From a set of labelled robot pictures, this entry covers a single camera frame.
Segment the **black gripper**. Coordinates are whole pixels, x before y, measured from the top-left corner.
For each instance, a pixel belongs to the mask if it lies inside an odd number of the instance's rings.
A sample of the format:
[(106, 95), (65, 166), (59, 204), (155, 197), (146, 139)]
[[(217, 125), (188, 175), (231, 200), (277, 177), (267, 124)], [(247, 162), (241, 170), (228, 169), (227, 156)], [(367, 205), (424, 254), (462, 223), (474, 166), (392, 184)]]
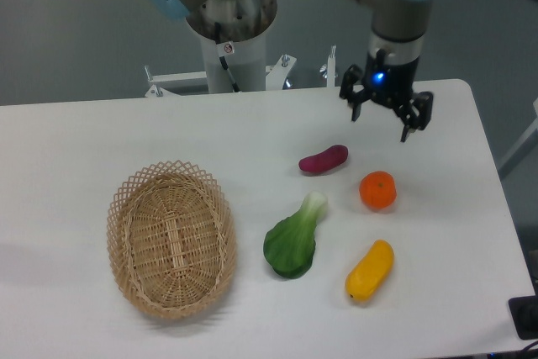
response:
[[(364, 75), (359, 66), (351, 65), (342, 77), (339, 92), (339, 97), (346, 100), (351, 109), (351, 121), (358, 120), (363, 103), (373, 101), (393, 109), (400, 118), (402, 143), (416, 130), (424, 130), (431, 120), (434, 94), (413, 91), (418, 64), (419, 57), (409, 63), (391, 64), (382, 51), (382, 59), (367, 56)], [(356, 84), (361, 84), (362, 90), (356, 92)]]

